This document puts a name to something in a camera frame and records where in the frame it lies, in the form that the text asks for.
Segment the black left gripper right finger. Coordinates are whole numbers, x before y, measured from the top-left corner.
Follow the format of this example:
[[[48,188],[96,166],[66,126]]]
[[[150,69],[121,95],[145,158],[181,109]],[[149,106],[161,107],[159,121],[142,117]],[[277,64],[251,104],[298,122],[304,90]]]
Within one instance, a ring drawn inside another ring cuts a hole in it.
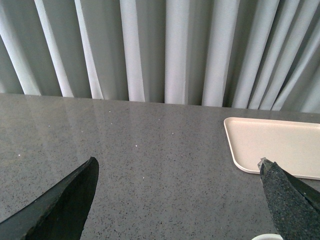
[[[275,228],[284,240],[320,238],[320,192],[263,157],[260,180]]]

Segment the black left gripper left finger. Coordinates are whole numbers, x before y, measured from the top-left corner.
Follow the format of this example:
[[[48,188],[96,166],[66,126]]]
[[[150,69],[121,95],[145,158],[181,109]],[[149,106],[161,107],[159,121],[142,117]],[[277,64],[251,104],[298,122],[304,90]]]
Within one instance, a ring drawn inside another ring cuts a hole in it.
[[[2,240],[79,240],[99,178],[91,157],[56,185],[0,224]]]

